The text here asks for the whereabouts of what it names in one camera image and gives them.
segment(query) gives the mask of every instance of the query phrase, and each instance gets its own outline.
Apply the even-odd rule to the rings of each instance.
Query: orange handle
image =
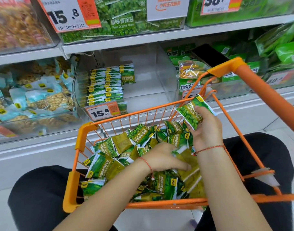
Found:
[[[294,131],[294,106],[266,84],[247,65],[240,65],[235,73]]]

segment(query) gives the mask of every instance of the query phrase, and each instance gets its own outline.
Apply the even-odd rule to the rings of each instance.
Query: bracelet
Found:
[[[215,148],[215,147],[223,147],[223,148],[224,148],[224,145],[215,145],[215,146],[212,146],[212,147],[207,147],[207,148],[204,148],[203,150],[200,150],[200,151],[196,151],[196,152],[194,152],[194,155],[197,155],[197,154],[200,153],[201,151],[206,151],[206,150],[208,150],[208,149]]]
[[[140,158],[140,159],[142,159],[143,161],[145,161],[146,164],[148,165],[148,167],[150,168],[151,172],[153,173],[153,170],[152,170],[152,168],[150,167],[149,163],[148,163],[145,159],[143,159],[143,158],[141,158],[141,157],[138,157],[138,158]]]

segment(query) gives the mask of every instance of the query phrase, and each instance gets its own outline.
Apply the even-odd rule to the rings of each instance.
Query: yellow plastic corner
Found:
[[[79,149],[81,152],[84,152],[87,134],[90,131],[95,131],[97,129],[98,129],[98,126],[95,125],[93,122],[88,122],[88,123],[83,124],[79,128],[79,132],[77,133],[75,150]]]
[[[228,74],[230,72],[236,73],[237,68],[242,65],[247,65],[247,64],[242,60],[242,58],[237,57],[227,62],[224,62],[218,66],[215,66],[207,70],[207,72],[220,78],[223,75]]]
[[[79,206],[76,203],[76,195],[78,184],[80,182],[80,174],[77,171],[69,173],[65,196],[62,202],[62,208],[66,213],[72,213],[76,207]]]

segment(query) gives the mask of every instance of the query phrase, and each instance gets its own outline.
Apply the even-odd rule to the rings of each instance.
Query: forearm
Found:
[[[54,231],[109,230],[149,172],[143,160],[136,160],[63,220]]]
[[[223,148],[200,152],[198,162],[217,230],[271,230]]]

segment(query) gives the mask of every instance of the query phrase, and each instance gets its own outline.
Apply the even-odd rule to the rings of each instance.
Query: hand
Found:
[[[193,135],[195,150],[200,151],[207,147],[223,145],[221,121],[204,107],[195,106],[194,109],[203,117],[202,124],[199,124],[196,130],[187,124]]]
[[[164,171],[167,169],[180,169],[188,171],[191,166],[173,157],[172,151],[176,147],[169,143],[159,143],[149,152],[142,156],[148,162],[153,171]]]

